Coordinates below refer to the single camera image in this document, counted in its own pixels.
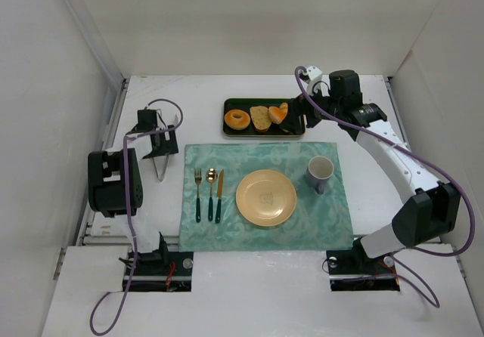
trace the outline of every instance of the green handle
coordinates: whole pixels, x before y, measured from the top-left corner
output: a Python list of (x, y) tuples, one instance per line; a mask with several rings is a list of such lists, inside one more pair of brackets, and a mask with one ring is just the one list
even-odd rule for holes
[(222, 208), (222, 198), (219, 199), (217, 202), (217, 212), (215, 213), (215, 223), (219, 224), (220, 223), (220, 209)]
[(213, 199), (209, 198), (209, 221), (213, 220)]
[(200, 197), (197, 197), (197, 222), (202, 221), (200, 217)]

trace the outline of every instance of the black tray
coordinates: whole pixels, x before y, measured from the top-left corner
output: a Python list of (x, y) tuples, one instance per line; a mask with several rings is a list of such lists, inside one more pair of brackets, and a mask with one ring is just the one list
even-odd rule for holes
[[(264, 107), (279, 107), (282, 103), (289, 104), (290, 107), (291, 99), (272, 99), (272, 98), (242, 98), (242, 97), (232, 97), (224, 102), (224, 114), (233, 109), (240, 109), (250, 115), (250, 108), (263, 105)], [(236, 131), (225, 124), (222, 117), (223, 132), (229, 137), (284, 137), (284, 138), (298, 138), (301, 137), (306, 131), (304, 126), (304, 116), (301, 115), (296, 120), (296, 131), (294, 133), (286, 133), (279, 125), (272, 124), (271, 127), (265, 133), (259, 133), (256, 131), (254, 124), (250, 122), (249, 126), (242, 131)]]

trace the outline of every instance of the gold fork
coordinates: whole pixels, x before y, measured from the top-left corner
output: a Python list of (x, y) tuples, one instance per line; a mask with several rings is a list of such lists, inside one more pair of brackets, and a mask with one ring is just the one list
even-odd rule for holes
[(202, 183), (202, 169), (196, 168), (195, 169), (195, 183), (197, 184), (197, 222), (200, 222), (200, 184)]

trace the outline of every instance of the cup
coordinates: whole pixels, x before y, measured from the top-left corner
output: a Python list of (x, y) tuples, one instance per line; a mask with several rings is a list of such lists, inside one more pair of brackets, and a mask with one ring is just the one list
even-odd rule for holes
[(316, 156), (309, 161), (308, 169), (306, 170), (306, 181), (309, 186), (315, 189), (318, 195), (322, 195), (333, 172), (334, 165), (328, 158)]

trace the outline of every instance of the table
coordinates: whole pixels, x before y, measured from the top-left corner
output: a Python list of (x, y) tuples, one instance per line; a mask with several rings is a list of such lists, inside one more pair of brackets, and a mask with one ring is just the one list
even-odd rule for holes
[[(362, 76), (365, 102), (377, 103), (401, 135), (382, 76)], [(178, 235), (182, 204), (183, 148), (193, 143), (254, 139), (222, 135), (222, 103), (229, 97), (294, 97), (292, 76), (136, 76), (131, 78), (114, 141), (136, 123), (136, 110), (158, 97), (175, 100), (185, 113), (177, 131), (180, 154), (159, 183), (151, 162), (141, 162), (144, 205), (165, 235)], [(174, 115), (169, 105), (163, 114)], [(338, 143), (355, 234), (388, 224), (401, 207), (399, 195), (375, 161), (332, 122), (309, 129), (301, 141)], [(121, 236), (110, 220), (95, 216), (96, 237)], [(440, 252), (451, 247), (426, 246)], [(67, 250), (43, 336), (90, 335), (88, 317), (106, 291), (120, 291), (126, 246), (77, 246)], [(415, 251), (400, 259), (435, 290), (442, 307), (430, 307), (408, 285), (401, 292), (331, 292), (321, 269), (324, 252), (198, 252), (192, 292), (130, 293), (111, 335), (223, 336), (482, 336), (472, 301), (454, 258)], [(409, 273), (397, 268), (402, 275)], [(99, 308), (99, 330), (111, 323), (121, 293)]]

